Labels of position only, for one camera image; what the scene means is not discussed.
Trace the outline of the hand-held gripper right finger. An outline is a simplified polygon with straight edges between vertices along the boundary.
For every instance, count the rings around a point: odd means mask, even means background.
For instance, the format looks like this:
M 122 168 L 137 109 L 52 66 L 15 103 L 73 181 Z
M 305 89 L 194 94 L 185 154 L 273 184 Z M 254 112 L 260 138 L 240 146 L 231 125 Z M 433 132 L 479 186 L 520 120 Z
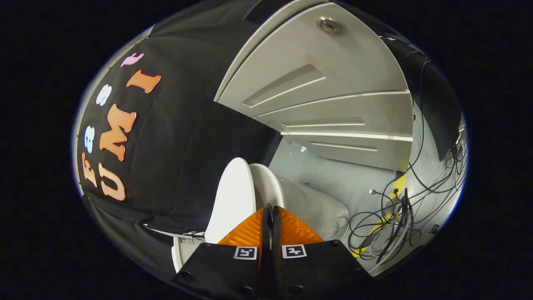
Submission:
M 278 298 L 350 298 L 372 277 L 339 240 L 323 240 L 282 207 L 273 209 Z

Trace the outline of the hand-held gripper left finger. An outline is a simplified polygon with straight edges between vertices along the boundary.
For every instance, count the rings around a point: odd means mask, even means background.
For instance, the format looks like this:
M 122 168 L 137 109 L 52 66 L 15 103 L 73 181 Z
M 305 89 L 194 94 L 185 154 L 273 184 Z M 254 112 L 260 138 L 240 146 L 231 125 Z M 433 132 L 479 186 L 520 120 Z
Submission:
M 198 246 L 173 283 L 208 300 L 272 300 L 272 205 L 247 217 L 219 243 Z

